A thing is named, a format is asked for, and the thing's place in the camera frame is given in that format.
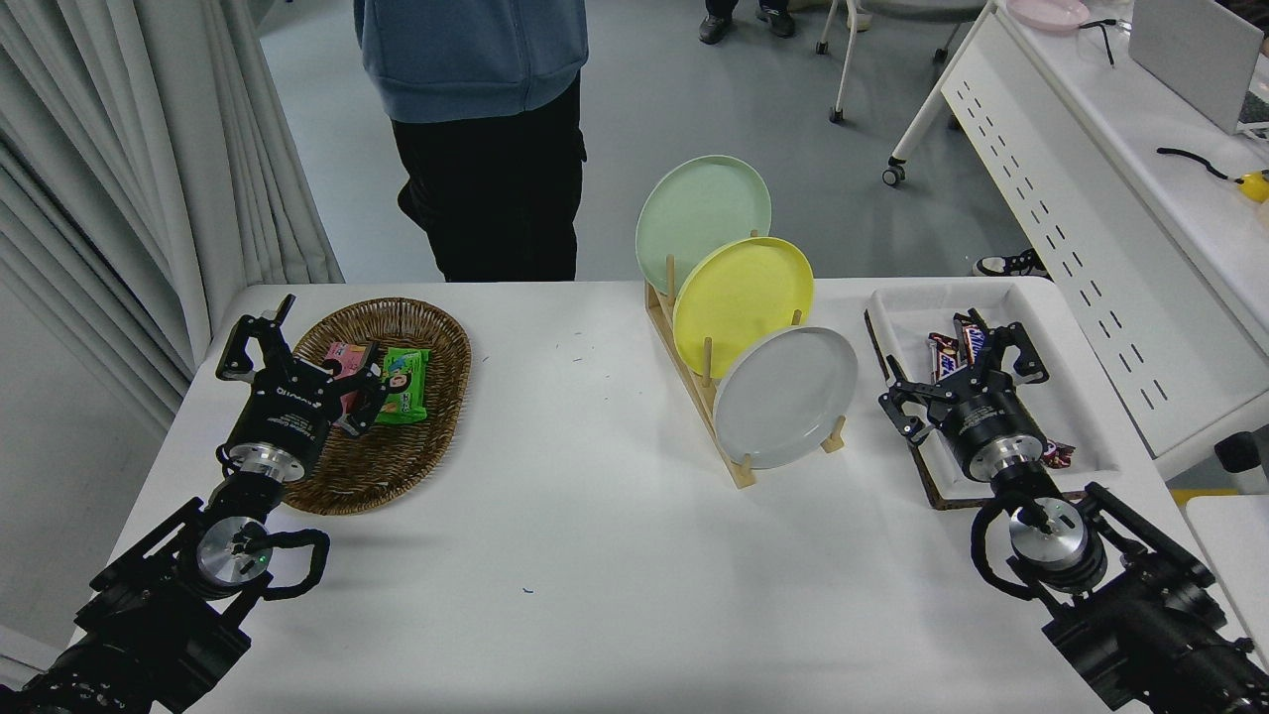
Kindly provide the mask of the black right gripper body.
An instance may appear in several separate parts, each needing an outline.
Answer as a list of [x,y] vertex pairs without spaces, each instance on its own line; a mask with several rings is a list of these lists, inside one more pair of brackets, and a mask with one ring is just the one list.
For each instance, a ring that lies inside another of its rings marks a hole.
[[1041,462],[1046,438],[1016,393],[983,392],[952,406],[939,425],[961,469]]

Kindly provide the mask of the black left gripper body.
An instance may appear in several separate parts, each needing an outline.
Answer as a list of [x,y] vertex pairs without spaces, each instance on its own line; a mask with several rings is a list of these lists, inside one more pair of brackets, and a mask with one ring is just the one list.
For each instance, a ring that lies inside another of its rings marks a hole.
[[297,462],[316,462],[331,425],[343,416],[332,384],[329,372],[303,360],[258,372],[226,450],[239,457],[250,444],[263,444]]

